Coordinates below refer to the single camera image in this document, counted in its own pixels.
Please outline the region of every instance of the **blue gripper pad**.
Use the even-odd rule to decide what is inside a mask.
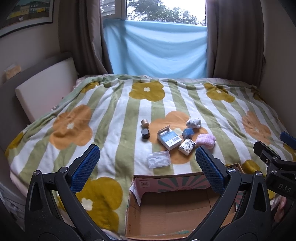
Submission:
[[[71,178],[71,191],[75,194],[81,192],[91,172],[100,159],[100,149],[94,146],[83,159]]]
[[[290,136],[287,132],[284,131],[280,134],[279,137],[282,142],[286,143],[293,150],[296,150],[296,139],[294,137]]]
[[[225,190],[224,178],[201,147],[196,149],[195,158],[213,191],[222,194]]]

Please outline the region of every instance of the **open cardboard box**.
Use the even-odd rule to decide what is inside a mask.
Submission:
[[[241,173],[240,165],[233,164]],[[222,226],[235,215],[239,192]],[[133,177],[126,211],[125,236],[135,240],[186,238],[219,198],[202,172],[170,176]]]

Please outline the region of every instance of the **silver bolt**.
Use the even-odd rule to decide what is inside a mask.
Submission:
[[[36,171],[33,172],[33,175],[34,176],[38,176],[39,174],[40,174],[40,171],[39,170],[36,170]]]
[[[236,170],[235,170],[233,167],[230,167],[230,168],[228,168],[228,172],[230,172],[230,173],[235,173]]]
[[[259,176],[259,177],[262,176],[262,172],[260,172],[260,171],[256,171],[255,173],[256,173],[256,175]]]
[[[61,168],[59,169],[59,172],[64,173],[64,172],[66,172],[67,170],[68,170],[67,167],[61,167]]]

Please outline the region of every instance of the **picture frame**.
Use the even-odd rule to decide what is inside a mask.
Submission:
[[[54,0],[19,0],[0,29],[0,38],[36,25],[53,23]]]

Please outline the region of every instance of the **white plush toy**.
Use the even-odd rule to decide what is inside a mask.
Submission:
[[[189,120],[186,122],[186,126],[188,128],[200,128],[200,124],[202,123],[201,119],[199,118],[189,118]]]

